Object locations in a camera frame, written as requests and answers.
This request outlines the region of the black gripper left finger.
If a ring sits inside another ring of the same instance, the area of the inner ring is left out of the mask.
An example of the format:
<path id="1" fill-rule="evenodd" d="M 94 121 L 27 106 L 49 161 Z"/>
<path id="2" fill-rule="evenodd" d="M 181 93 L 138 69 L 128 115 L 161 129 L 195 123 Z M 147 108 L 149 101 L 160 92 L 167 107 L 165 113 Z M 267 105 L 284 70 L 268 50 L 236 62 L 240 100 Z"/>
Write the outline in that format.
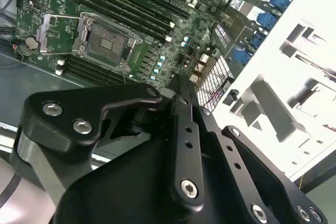
<path id="1" fill-rule="evenodd" d="M 24 102 L 10 162 L 38 182 L 58 207 L 67 189 L 141 144 L 168 147 L 171 198 L 187 210 L 204 207 L 200 132 L 177 74 L 171 97 L 147 83 L 38 92 Z"/>

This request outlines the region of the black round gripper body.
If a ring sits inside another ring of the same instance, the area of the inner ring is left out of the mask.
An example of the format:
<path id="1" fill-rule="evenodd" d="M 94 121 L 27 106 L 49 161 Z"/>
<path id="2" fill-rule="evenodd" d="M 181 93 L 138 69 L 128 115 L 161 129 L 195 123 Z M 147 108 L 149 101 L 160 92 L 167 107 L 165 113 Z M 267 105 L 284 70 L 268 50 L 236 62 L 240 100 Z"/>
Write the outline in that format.
<path id="1" fill-rule="evenodd" d="M 168 147 L 141 144 L 87 174 L 63 195 L 54 223 L 244 223 L 212 145 L 202 145 L 204 207 L 194 213 L 171 198 Z"/>

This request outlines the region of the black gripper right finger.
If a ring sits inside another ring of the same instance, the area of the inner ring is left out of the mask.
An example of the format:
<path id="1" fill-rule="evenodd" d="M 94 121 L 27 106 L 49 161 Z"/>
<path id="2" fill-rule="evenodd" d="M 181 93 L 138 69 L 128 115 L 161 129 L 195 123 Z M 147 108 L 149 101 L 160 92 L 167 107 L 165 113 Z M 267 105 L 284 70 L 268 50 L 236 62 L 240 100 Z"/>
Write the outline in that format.
<path id="1" fill-rule="evenodd" d="M 205 172 L 200 223 L 327 223 L 323 212 L 246 135 L 219 128 L 188 84 Z"/>

